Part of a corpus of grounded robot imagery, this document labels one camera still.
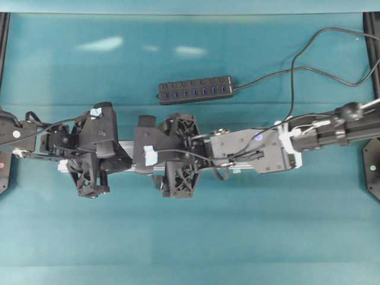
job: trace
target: black plastic part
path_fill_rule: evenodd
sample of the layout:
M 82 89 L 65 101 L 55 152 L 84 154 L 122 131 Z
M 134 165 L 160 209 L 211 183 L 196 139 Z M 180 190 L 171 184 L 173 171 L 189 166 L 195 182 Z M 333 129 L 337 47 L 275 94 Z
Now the black plastic part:
M 363 149 L 364 170 L 369 192 L 380 200 L 380 140 L 374 138 Z
M 2 81 L 2 72 L 4 70 L 5 50 L 7 48 L 10 18 L 10 13 L 0 13 L 0 86 Z
M 12 153 L 0 152 L 0 194 L 8 189 L 12 165 Z
M 231 76 L 202 78 L 159 84 L 161 105 L 172 105 L 204 100 L 225 99 L 233 96 Z
M 7 48 L 10 13 L 0 13 L 0 86 L 4 70 L 5 50 Z M 11 171 L 12 153 L 0 152 L 0 194 L 8 189 Z
M 0 145 L 16 140 L 17 138 L 21 139 L 24 137 L 28 137 L 29 135 L 35 134 L 37 132 L 36 123 L 22 121 L 20 122 L 20 124 L 21 127 L 18 127 L 14 125 L 14 121 L 12 119 L 0 118 Z M 34 152 L 35 147 L 36 136 L 31 136 L 19 142 L 1 145 L 0 151 L 12 152 L 15 148 L 18 148 L 20 150 Z
M 364 32 L 380 37 L 380 12 L 363 13 Z M 368 58 L 370 66 L 373 67 L 380 56 L 380 43 L 366 37 Z M 372 85 L 375 98 L 380 97 L 380 66 L 378 65 L 372 74 Z

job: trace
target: wire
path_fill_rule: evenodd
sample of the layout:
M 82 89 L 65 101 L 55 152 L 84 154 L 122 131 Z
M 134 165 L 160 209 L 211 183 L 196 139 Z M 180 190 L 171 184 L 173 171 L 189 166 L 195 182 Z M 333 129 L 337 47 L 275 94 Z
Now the wire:
M 41 134 L 42 132 L 48 131 L 49 129 L 53 128 L 54 126 L 58 126 L 58 125 L 62 125 L 62 124 L 64 124 L 64 123 L 68 123 L 68 122 L 73 122 L 73 121 L 81 120 L 81 119 L 84 119 L 84 118 L 87 118 L 87 117 L 92 117 L 92 115 L 81 115 L 81 116 L 76 117 L 76 118 L 66 119 L 66 120 L 63 120 L 63 121 L 59 121 L 59 122 L 57 122 L 57 123 L 53 123 L 53 124 L 49 125 L 48 127 L 43 128 L 42 130 L 40 130 L 40 131 L 38 131 L 38 132 L 35 132 L 35 133 L 33 133 L 33 134 L 30 134 L 30 135 L 27 135 L 26 137 L 18 138 L 18 139 L 16 139 L 16 140 L 12 140 L 12 141 L 3 142 L 2 144 L 0 144 L 0 147 L 2 147 L 2 146 L 4 146 L 4 145 L 8 145 L 8 144 L 19 143 L 20 141 L 27 140 L 28 138 L 35 137 L 35 136 L 37 136 L 38 134 Z
M 292 117 L 292 118 L 288 118 L 280 123 L 278 123 L 277 125 L 273 125 L 273 126 L 270 126 L 269 128 L 265 128 L 263 129 L 261 132 L 257 133 L 256 135 L 254 135 L 247 143 L 247 145 L 245 145 L 244 148 L 242 148 L 241 150 L 239 150 L 237 153 L 235 153 L 233 156 L 230 156 L 228 157 L 229 159 L 233 159 L 235 157 L 239 157 L 239 156 L 244 156 L 244 155 L 247 155 L 247 154 L 250 154 L 252 152 L 252 150 L 248 153 L 244 153 L 244 151 L 246 151 L 246 149 L 250 146 L 251 142 L 258 136 L 262 135 L 263 133 L 271 130 L 271 129 L 274 129 L 274 128 L 277 128 L 278 126 L 281 126 L 283 124 L 286 124 L 286 123 L 289 123 L 291 122 L 292 120 L 295 120 L 295 119 L 302 119 L 302 118 L 307 118 L 307 117 L 312 117 L 312 116 L 320 116 L 320 117 L 324 117 L 324 118 L 329 118 L 331 117 L 331 115 L 327 115 L 327 114 L 313 114 L 313 113 L 310 113 L 310 114 L 304 114 L 304 115 L 300 115 L 300 116 L 296 116 L 296 117 Z
M 375 63 L 374 67 L 376 68 L 377 65 L 378 65 L 379 63 L 380 63 L 380 59 Z M 276 77 L 276 76 L 279 76 L 279 75 L 283 75 L 283 74 L 289 73 L 291 70 L 292 70 L 292 69 L 289 68 L 289 69 L 285 69 L 285 70 L 281 70 L 281 71 L 277 71 L 277 72 L 274 72 L 274 73 L 271 73 L 271 74 L 265 75 L 265 76 L 260 77 L 260 78 L 254 80 L 254 81 L 252 81 L 252 82 L 250 82 L 250 83 L 247 83 L 247 84 L 245 84 L 245 85 L 242 85 L 242 86 L 236 86 L 236 87 L 233 89 L 233 91 L 239 91 L 239 90 L 241 90 L 241 89 L 246 89 L 246 88 L 248 88 L 248 87 L 251 87 L 252 85 L 255 85 L 255 84 L 257 84 L 257 83 L 259 83 L 259 82 L 261 82 L 261 81 L 267 80 L 267 79 L 269 79 L 269 78 L 271 78 L 271 77 Z M 346 81 L 346 80 L 344 80 L 344 79 L 342 79 L 342 78 L 340 78 L 340 77 L 337 77 L 337 76 L 335 76 L 335 75 L 332 75 L 332 74 L 330 74 L 330 73 L 327 73 L 327 72 L 325 72 L 325 71 L 322 71 L 322 70 L 320 70 L 320 69 L 318 69 L 318 68 L 314 68 L 314 67 L 312 67 L 312 66 L 300 66 L 300 67 L 296 67 L 296 68 L 294 68 L 294 71 L 300 71 L 300 70 L 308 70 L 308 71 L 312 71 L 312 72 L 315 72 L 315 73 L 317 73 L 317 74 L 321 74 L 321 75 L 323 75 L 323 76 L 326 76 L 326 77 L 328 77 L 328 78 L 330 78 L 330 79 L 332 79 L 332 80 L 338 81 L 338 82 L 340 82 L 340 83 L 342 83 L 342 84 L 344 84 L 344 85 L 352 86 L 352 87 L 360 86 L 360 85 L 362 85 L 362 84 L 368 79 L 368 78 L 367 78 L 368 75 L 366 75 L 366 76 L 365 76 L 363 79 L 361 79 L 359 82 L 352 83 L 352 82 Z
M 291 77 L 290 77 L 290 82 L 291 82 L 291 105 L 290 105 L 290 110 L 286 116 L 285 119 L 288 119 L 290 116 L 292 116 L 293 114 L 293 110 L 294 110 L 294 105 L 295 105 L 295 83 L 294 83 L 294 76 L 295 76 L 295 71 L 299 71 L 299 70 L 309 70 L 309 71 L 312 71 L 312 72 L 315 72 L 315 73 L 318 73 L 320 75 L 323 75 L 323 76 L 326 76 L 332 80 L 336 80 L 344 85 L 347 85 L 347 86 L 352 86 L 352 87 L 355 87 L 355 86 L 360 86 L 362 85 L 363 83 L 365 83 L 368 78 L 373 74 L 373 72 L 376 70 L 376 67 L 380 64 L 380 57 L 378 58 L 378 60 L 375 62 L 375 64 L 373 65 L 373 67 L 371 68 L 371 70 L 368 72 L 367 75 L 365 75 L 360 81 L 356 82 L 356 83 L 351 83 L 349 81 L 346 81 L 340 77 L 337 77 L 335 75 L 332 75 L 332 74 L 329 74 L 327 72 L 324 72 L 324 71 L 321 71 L 320 69 L 317 69 L 317 68 L 314 68 L 314 67 L 311 67 L 311 66 L 300 66 L 300 67 L 295 67 L 295 62 L 296 62 L 296 59 L 302 55 L 305 50 L 314 42 L 315 38 L 318 37 L 321 33 L 324 33 L 326 31 L 338 31 L 338 32 L 341 32 L 341 33 L 347 33 L 347 34 L 356 34 L 358 36 L 364 36 L 364 37 L 369 37 L 371 39 L 374 39 L 374 40 L 377 40 L 380 42 L 380 38 L 376 37 L 376 36 L 373 36 L 371 34 L 367 34 L 367 33 L 362 33 L 362 32 L 359 32 L 359 31 L 352 31 L 352 30 L 346 30 L 346 29 L 343 29 L 343 28 L 323 28 L 319 31 L 317 31 L 313 36 L 312 38 L 309 40 L 309 42 L 306 44 L 306 46 L 300 51 L 298 52 L 293 60 L 292 60 L 292 66 L 290 69 L 285 69 L 285 70 L 282 70 L 282 71 L 277 71 L 277 72 L 274 72 L 274 73 L 271 73 L 271 74 L 268 74 L 266 76 L 263 76 L 259 79 L 256 79 L 250 83 L 247 83 L 245 85 L 242 85 L 242 86 L 237 86 L 234 88 L 234 91 L 238 91 L 238 90 L 241 90 L 241 89 L 245 89 L 245 88 L 248 88 L 256 83 L 259 83 L 261 81 L 264 81 L 264 80 L 267 80 L 271 77 L 275 77 L 275 76 L 279 76 L 279 75 L 283 75 L 283 74 L 286 74 L 286 73 L 291 73 Z
M 176 149 L 176 148 L 168 148 L 168 149 L 164 149 L 164 150 L 156 150 L 155 152 L 156 153 L 164 153 L 164 152 L 175 152 L 175 153 L 184 153 L 184 154 L 188 154 L 190 156 L 194 156 L 194 157 L 197 157 L 199 159 L 203 159 L 207 162 L 213 162 L 213 161 L 216 161 L 216 160 L 230 160 L 230 159 L 234 159 L 235 157 L 239 157 L 239 156 L 244 156 L 244 155 L 247 155 L 247 154 L 250 154 L 252 151 L 255 151 L 255 150 L 250 150 L 248 153 L 244 153 L 244 151 L 250 146 L 252 140 L 254 140 L 255 137 L 257 137 L 258 135 L 261 135 L 271 129 L 274 129 L 274 128 L 277 128 L 278 126 L 282 125 L 282 124 L 285 124 L 285 123 L 288 123 L 292 120 L 295 120 L 295 119 L 302 119 L 302 118 L 307 118 L 307 117 L 315 117 L 315 116 L 320 116 L 320 117 L 330 117 L 331 115 L 327 115 L 327 114 L 305 114 L 305 115 L 300 115 L 300 116 L 297 116 L 297 117 L 292 117 L 292 118 L 289 118 L 288 120 L 285 120 L 285 121 L 282 121 L 280 123 L 278 123 L 277 125 L 273 125 L 273 126 L 270 126 L 269 128 L 266 128 L 266 129 L 263 129 L 261 132 L 259 132 L 258 134 L 254 135 L 247 143 L 247 145 L 242 148 L 241 150 L 239 150 L 237 153 L 235 153 L 234 155 L 232 156 L 228 156 L 228 157 L 214 157 L 214 158 L 209 158 L 209 157 L 206 157 L 206 156 L 201 156 L 197 153 L 193 153 L 191 151 L 187 151 L 187 150 L 180 150 L 180 149 Z
M 292 67 L 291 67 L 291 71 L 290 71 L 290 89 L 292 92 L 292 99 L 291 99 L 292 101 L 291 101 L 291 105 L 290 105 L 290 110 L 289 110 L 287 116 L 285 117 L 286 119 L 289 118 L 293 114 L 293 110 L 294 110 L 294 106 L 295 106 L 295 63 L 296 63 L 296 59 L 305 52 L 305 50 L 314 42 L 316 37 L 318 37 L 322 33 L 325 33 L 326 31 L 338 31 L 340 33 L 355 34 L 358 36 L 369 37 L 371 39 L 374 39 L 374 40 L 377 40 L 378 42 L 380 42 L 380 38 L 373 36 L 371 34 L 362 33 L 359 31 L 346 30 L 344 28 L 323 28 L 323 29 L 319 30 L 318 32 L 316 32 L 312 36 L 310 41 L 303 47 L 303 49 L 300 52 L 298 52 L 296 54 L 296 56 L 292 60 Z M 374 70 L 376 69 L 376 67 L 379 63 L 380 63 L 380 58 L 376 61 L 375 65 L 372 67 L 371 71 L 361 81 L 359 81 L 359 85 L 360 85 L 360 83 L 363 84 L 372 75 L 372 73 L 374 72 Z

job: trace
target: teal fabric surface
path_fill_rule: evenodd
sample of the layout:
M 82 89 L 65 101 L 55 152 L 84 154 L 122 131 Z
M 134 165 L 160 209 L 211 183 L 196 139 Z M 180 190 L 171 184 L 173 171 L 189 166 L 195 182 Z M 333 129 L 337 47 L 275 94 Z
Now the teal fabric surface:
M 377 0 L 2 0 L 0 11 L 68 14 L 253 15 L 379 11 Z
M 43 121 L 110 100 L 119 138 L 140 114 L 192 113 L 202 132 L 270 125 L 289 108 L 290 78 L 215 102 L 159 106 L 162 81 L 232 75 L 243 84 L 290 66 L 320 28 L 362 30 L 361 14 L 263 16 L 12 15 L 2 107 Z M 299 65 L 357 81 L 365 41 L 326 33 Z M 296 74 L 296 114 L 373 98 Z M 379 284 L 380 203 L 365 190 L 364 142 L 305 153 L 304 166 L 225 182 L 203 173 L 190 200 L 164 199 L 148 176 L 109 177 L 111 194 L 79 198 L 52 163 L 16 160 L 0 197 L 1 284 Z

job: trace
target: mounting plate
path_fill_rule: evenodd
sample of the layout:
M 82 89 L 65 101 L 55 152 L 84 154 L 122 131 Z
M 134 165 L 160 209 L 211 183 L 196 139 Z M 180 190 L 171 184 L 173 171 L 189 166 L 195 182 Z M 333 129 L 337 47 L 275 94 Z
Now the mounting plate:
M 0 194 L 3 194 L 9 186 L 12 164 L 12 153 L 0 152 Z
M 373 138 L 363 148 L 367 189 L 380 200 L 380 140 Z

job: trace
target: screw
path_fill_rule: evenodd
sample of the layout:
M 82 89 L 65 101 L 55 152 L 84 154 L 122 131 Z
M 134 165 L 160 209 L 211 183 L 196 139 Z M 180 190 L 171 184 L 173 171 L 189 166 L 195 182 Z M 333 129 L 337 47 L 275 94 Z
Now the screw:
M 12 135 L 14 138 L 19 138 L 21 136 L 21 133 L 19 131 L 14 131 Z

